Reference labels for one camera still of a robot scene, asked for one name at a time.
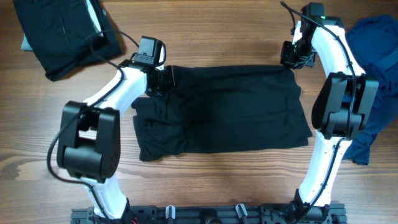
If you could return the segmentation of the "black t-shirt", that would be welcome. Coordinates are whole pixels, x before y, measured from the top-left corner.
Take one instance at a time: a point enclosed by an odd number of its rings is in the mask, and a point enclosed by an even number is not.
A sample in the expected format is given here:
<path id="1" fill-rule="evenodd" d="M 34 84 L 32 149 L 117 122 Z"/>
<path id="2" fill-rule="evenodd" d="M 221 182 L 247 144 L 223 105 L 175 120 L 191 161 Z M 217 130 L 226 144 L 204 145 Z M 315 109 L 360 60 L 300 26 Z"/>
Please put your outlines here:
<path id="1" fill-rule="evenodd" d="M 277 65 L 171 67 L 175 86 L 132 107 L 141 161 L 182 153 L 306 146 L 312 132 L 291 69 Z"/>

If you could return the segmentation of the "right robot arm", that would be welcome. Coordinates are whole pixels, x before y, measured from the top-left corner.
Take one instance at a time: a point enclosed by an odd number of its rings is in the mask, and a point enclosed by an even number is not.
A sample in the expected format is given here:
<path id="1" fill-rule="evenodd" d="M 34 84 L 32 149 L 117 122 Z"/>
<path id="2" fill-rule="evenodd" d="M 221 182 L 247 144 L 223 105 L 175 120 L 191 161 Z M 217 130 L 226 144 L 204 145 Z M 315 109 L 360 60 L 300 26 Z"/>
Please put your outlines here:
<path id="1" fill-rule="evenodd" d="M 368 124 L 379 82 L 359 66 L 341 19 L 326 16 L 322 3 L 310 2 L 300 11 L 281 5 L 300 17 L 293 21 L 293 40 L 283 43 L 281 64 L 292 70 L 313 67 L 318 57 L 326 75 L 311 112 L 315 146 L 310 165 L 281 215 L 286 223 L 338 223 L 331 189 L 345 152 Z"/>

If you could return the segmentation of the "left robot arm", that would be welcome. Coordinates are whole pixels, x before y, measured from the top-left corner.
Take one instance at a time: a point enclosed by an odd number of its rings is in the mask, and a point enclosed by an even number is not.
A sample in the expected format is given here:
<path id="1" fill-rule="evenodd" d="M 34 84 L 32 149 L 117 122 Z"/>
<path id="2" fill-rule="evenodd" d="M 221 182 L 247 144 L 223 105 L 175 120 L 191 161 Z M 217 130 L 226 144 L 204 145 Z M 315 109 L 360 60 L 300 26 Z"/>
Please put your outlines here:
<path id="1" fill-rule="evenodd" d="M 160 96 L 175 85 L 164 67 L 165 44 L 143 36 L 138 47 L 116 66 L 115 77 L 103 89 L 63 107 L 60 130 L 48 150 L 47 167 L 56 179 L 85 186 L 94 204 L 88 215 L 93 223 L 137 222 L 116 177 L 121 117 L 141 95 Z"/>

